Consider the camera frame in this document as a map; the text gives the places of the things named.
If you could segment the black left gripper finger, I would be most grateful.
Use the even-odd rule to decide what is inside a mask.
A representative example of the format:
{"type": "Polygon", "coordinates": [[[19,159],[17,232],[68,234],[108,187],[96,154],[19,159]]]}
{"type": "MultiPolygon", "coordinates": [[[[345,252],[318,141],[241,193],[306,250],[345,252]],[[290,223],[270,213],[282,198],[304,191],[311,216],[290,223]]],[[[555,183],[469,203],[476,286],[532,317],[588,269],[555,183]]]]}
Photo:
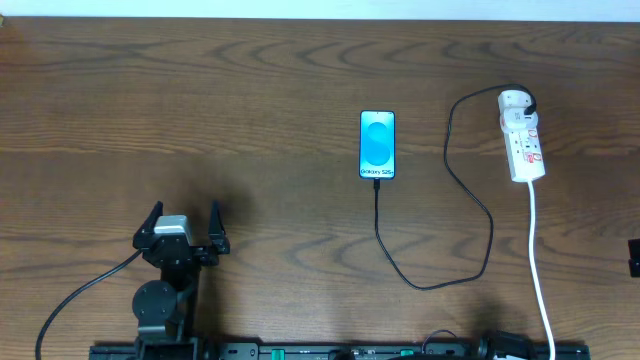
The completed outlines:
{"type": "Polygon", "coordinates": [[[216,248],[218,255],[230,253],[230,242],[222,223],[220,206],[217,201],[212,202],[211,215],[208,226],[208,238],[216,248]]]}
{"type": "Polygon", "coordinates": [[[158,219],[163,215],[163,203],[157,201],[148,217],[144,220],[132,238],[132,245],[136,250],[148,250],[157,241],[154,228],[158,219]]]}

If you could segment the blue Galaxy smartphone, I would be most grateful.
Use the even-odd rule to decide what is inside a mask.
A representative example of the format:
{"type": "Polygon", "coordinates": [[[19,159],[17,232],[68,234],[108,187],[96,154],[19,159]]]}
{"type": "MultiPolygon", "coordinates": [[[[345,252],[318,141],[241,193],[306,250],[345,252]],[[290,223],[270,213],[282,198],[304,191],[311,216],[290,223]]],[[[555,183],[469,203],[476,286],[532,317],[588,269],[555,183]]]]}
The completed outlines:
{"type": "Polygon", "coordinates": [[[396,172],[396,115],[393,111],[360,113],[359,176],[393,179],[396,172]]]}

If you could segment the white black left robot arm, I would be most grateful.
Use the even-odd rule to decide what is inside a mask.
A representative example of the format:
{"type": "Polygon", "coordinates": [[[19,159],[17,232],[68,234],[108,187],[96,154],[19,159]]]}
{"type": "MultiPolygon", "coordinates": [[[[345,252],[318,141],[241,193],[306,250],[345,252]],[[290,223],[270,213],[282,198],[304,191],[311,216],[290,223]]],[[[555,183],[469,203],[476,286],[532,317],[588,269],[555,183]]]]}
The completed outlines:
{"type": "Polygon", "coordinates": [[[208,241],[193,242],[185,215],[165,215],[157,202],[133,236],[133,247],[160,270],[158,280],[143,284],[132,300],[138,319],[137,359],[213,359],[218,356],[209,341],[193,330],[199,277],[204,267],[219,264],[230,252],[218,202],[213,202],[208,241]]]}

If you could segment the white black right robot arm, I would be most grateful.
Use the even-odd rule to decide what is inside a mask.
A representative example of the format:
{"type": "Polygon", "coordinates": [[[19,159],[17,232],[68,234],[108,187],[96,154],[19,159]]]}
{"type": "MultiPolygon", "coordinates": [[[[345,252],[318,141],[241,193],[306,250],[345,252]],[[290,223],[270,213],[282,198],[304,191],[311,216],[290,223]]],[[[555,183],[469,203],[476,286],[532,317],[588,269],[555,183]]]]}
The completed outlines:
{"type": "Polygon", "coordinates": [[[629,272],[633,278],[640,277],[640,239],[632,239],[628,241],[629,249],[629,272]]]}

